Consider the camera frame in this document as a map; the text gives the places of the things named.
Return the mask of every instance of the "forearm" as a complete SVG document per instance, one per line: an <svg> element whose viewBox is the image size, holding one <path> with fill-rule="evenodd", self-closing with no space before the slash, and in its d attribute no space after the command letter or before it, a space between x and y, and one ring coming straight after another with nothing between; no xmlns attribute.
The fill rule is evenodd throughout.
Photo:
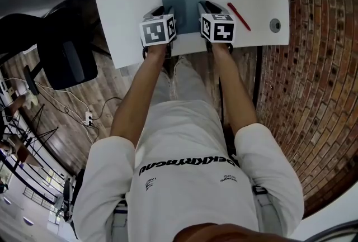
<svg viewBox="0 0 358 242"><path fill-rule="evenodd" d="M124 137L137 145L147 118L150 100L161 72L165 53L149 52L118 107L110 136Z"/></svg>
<svg viewBox="0 0 358 242"><path fill-rule="evenodd" d="M230 125L236 134L241 128L257 123L256 110L227 47L224 44L214 44L213 54Z"/></svg>

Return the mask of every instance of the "power outlet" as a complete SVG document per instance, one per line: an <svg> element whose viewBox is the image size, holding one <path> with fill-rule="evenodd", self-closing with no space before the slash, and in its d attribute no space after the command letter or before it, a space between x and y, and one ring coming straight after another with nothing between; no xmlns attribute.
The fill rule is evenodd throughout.
<svg viewBox="0 0 358 242"><path fill-rule="evenodd" d="M86 125L87 126L92 126L92 118L93 118L93 115L91 112L86 112Z"/></svg>

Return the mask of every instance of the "white t-shirt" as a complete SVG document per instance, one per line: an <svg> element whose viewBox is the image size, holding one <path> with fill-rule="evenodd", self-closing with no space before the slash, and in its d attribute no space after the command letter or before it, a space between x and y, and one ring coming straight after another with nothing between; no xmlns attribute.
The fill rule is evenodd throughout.
<svg viewBox="0 0 358 242"><path fill-rule="evenodd" d="M260 124L238 131L240 168L229 159L214 108L203 101L170 101L150 108L134 151L127 139L96 142L89 154L74 224L82 241L111 241L113 211L127 194L130 242L170 242L203 223L258 231L248 175L277 199L289 235L303 215L300 182Z"/></svg>

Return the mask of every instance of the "brick wall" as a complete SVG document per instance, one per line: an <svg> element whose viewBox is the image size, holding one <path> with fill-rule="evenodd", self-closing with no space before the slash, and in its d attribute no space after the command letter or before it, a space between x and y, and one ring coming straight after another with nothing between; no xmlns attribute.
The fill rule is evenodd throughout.
<svg viewBox="0 0 358 242"><path fill-rule="evenodd" d="M289 45L263 48L258 115L300 178L308 216L358 180L358 0L289 2Z"/></svg>

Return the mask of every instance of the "wooden floor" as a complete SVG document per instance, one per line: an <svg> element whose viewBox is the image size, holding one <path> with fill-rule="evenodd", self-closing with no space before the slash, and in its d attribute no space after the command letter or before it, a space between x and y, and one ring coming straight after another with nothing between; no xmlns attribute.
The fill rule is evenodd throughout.
<svg viewBox="0 0 358 242"><path fill-rule="evenodd" d="M86 11L89 11L84 14L84 20L91 22L97 16L96 5L93 0L86 0L85 2L82 2L82 4L86 5ZM98 46L108 50L100 26L96 31L94 42ZM242 78L249 89L249 93L252 95L255 79L256 48L236 49L233 52L233 56L240 66ZM215 107L218 112L220 112L218 75L214 68L212 55L208 55L207 53L196 53L189 55L188 57L193 63L194 68L202 76L208 92L210 92L213 97ZM95 54L95 59L98 67L98 77L92 81L68 88L67 90L73 92L88 106L89 110L93 113L94 118L98 118L103 104L107 99L111 97L123 98L125 96L130 87L133 75L139 65L132 66L124 72L123 70L120 71L115 69L111 59L103 55ZM38 61L37 51L34 50L26 55L21 54L14 57L5 63L4 68L9 77L24 78L22 71L24 66L29 65L30 69L32 69ZM40 84L50 86L43 70L37 75L35 80ZM64 111L63 106L56 103L41 88L39 90L41 94L55 104L57 108ZM66 92L54 91L52 89L46 89L46 91L70 110L76 112L81 120L85 120L87 107L82 102ZM106 104L102 116L94 121L94 125L98 128L98 131L96 129L88 128L86 128L86 131L86 129L78 122L74 121L68 115L56 110L56 108L46 101L42 95L38 96L40 104L37 107L33 107L31 110L24 109L24 111L29 118L33 118L40 106L42 104L45 105L38 132L42 133L58 127L58 131L47 142L48 147L65 166L77 173L86 165L91 147L87 131L92 141L95 140L97 136L98 139L107 137L110 132L112 116L115 113L117 106L120 104L120 100L113 99ZM80 120L73 113L70 112L69 114L77 120Z"/></svg>

